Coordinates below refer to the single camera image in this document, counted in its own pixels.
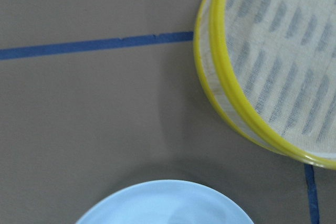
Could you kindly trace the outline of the light blue plate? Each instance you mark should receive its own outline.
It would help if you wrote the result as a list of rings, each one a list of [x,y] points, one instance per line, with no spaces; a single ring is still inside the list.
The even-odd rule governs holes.
[[[252,223],[222,193],[185,180],[154,180],[121,189],[77,223]]]

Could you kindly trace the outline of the yellow rimmed bamboo steamer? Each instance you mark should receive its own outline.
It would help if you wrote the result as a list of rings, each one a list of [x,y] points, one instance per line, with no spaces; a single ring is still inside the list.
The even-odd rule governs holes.
[[[335,0],[202,0],[194,59],[239,134],[335,169]]]

